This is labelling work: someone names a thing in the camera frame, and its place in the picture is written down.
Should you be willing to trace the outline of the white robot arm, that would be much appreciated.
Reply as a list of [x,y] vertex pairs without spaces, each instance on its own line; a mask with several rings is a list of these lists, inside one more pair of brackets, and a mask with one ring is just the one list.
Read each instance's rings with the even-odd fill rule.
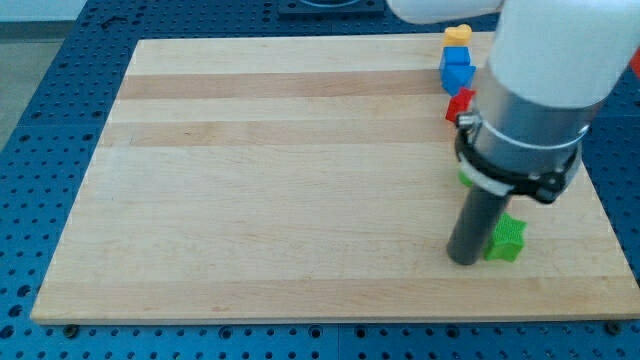
[[638,0],[389,0],[412,24],[499,13],[493,45],[458,122],[456,153],[475,187],[553,202],[581,140],[639,46]]

